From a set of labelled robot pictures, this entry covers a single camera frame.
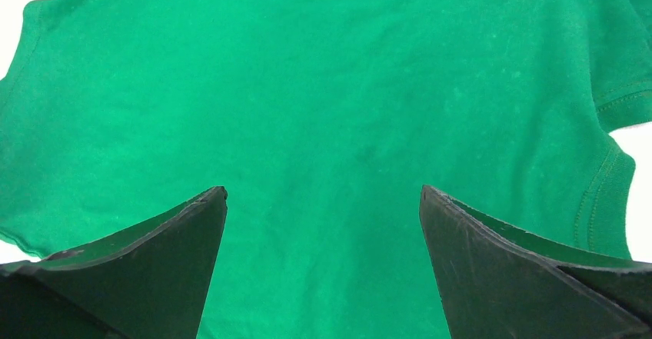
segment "white surface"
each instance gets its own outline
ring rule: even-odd
[[[611,133],[636,161],[627,199],[627,245],[634,260],[652,262],[652,122]]]
[[[6,75],[15,54],[22,10],[30,1],[0,0],[0,78]],[[634,259],[652,262],[652,123],[619,129],[611,135],[637,164],[627,202],[627,243]],[[23,259],[36,258],[0,241],[0,263]]]

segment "t-shirt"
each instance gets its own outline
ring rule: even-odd
[[[44,256],[223,185],[199,338],[446,338],[423,184],[628,256],[607,133],[652,121],[650,32],[652,0],[32,2],[2,238]]]

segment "stitched seam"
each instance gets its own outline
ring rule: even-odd
[[[620,90],[622,90],[622,89],[629,88],[629,87],[631,87],[631,86],[633,86],[633,85],[639,85],[639,84],[645,84],[645,83],[652,83],[652,81],[651,81],[651,80],[647,80],[647,79],[646,79],[646,80],[635,81],[635,82],[633,82],[633,83],[629,83],[629,84],[621,85],[621,86],[618,87],[618,88],[613,88],[613,89],[610,89],[610,90],[608,90],[608,91],[604,91],[604,92],[602,92],[602,93],[600,93],[600,94],[596,94],[596,96],[597,96],[597,97],[600,97],[600,99],[602,99],[602,98],[604,98],[605,95],[608,95],[608,94],[610,94],[610,93],[614,93],[615,91],[620,91]]]
[[[582,195],[582,202],[580,203],[580,208],[575,214],[575,225],[574,225],[574,240],[575,240],[575,246],[580,247],[580,219],[582,218],[582,214],[584,213],[584,205],[587,202],[587,199],[589,198],[589,194],[591,193],[591,190],[593,189],[594,185],[596,182],[598,182],[598,179],[600,178],[602,171],[607,163],[607,160],[611,157],[611,153],[614,151],[613,148],[609,148],[609,152],[607,153],[606,156],[604,156],[604,160],[602,160],[602,164],[600,164],[600,168],[597,170],[597,173],[591,180],[591,183],[589,184],[587,190],[584,192]]]
[[[617,99],[616,101],[611,101],[611,102],[609,102],[609,103],[605,103],[604,105],[601,105],[601,106],[598,108],[597,112],[598,112],[598,113],[601,113],[602,111],[606,111],[606,110],[612,108],[612,107],[615,106],[615,105],[620,105],[620,104],[622,104],[622,103],[624,103],[624,102],[626,102],[626,101],[631,101],[631,100],[633,100],[633,99],[637,99],[637,98],[643,97],[643,96],[645,96],[645,95],[648,95],[648,94],[651,93],[651,92],[652,92],[652,90],[650,90],[650,89],[645,89],[645,90],[643,90],[643,91],[634,92],[634,93],[632,93],[632,94],[630,94],[630,95],[627,95],[627,96],[625,96],[625,97],[619,98],[619,99]]]
[[[597,212],[597,206],[599,205],[599,202],[601,200],[602,187],[604,186],[604,182],[609,177],[609,174],[614,169],[614,165],[616,164],[617,160],[618,160],[618,153],[616,153],[616,157],[611,162],[609,168],[607,169],[607,172],[605,172],[604,176],[601,177],[602,181],[600,182],[600,186],[597,187],[597,191],[595,193],[593,209],[591,210],[591,215],[589,217],[589,225],[588,225],[588,244],[589,244],[590,251],[595,251],[595,241],[594,241],[595,216]]]

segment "green t-shirt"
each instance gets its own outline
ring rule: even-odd
[[[42,0],[0,82],[0,230],[41,256],[213,185],[199,337],[446,338],[431,184],[628,256],[652,0]]]

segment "sleeve hem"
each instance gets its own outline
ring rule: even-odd
[[[652,121],[652,81],[634,88],[597,107],[600,126],[606,132]]]
[[[634,176],[634,160],[619,150],[607,168],[595,196],[588,222],[590,251],[631,259],[627,244],[626,209]]]

